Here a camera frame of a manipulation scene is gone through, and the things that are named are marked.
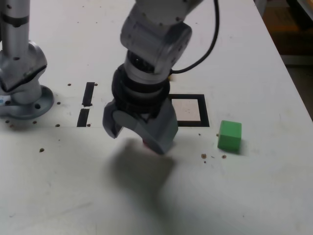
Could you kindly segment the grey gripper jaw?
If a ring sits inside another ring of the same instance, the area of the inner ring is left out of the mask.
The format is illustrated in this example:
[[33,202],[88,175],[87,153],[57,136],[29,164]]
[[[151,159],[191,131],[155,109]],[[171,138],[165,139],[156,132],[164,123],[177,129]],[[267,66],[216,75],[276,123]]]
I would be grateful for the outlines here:
[[115,100],[106,105],[103,114],[103,127],[110,137],[116,139],[123,128],[134,130],[136,126],[136,119],[127,112],[119,110]]
[[121,113],[121,125],[135,133],[158,154],[165,154],[173,144],[178,121],[171,101],[165,101],[156,117],[150,114],[131,116]]

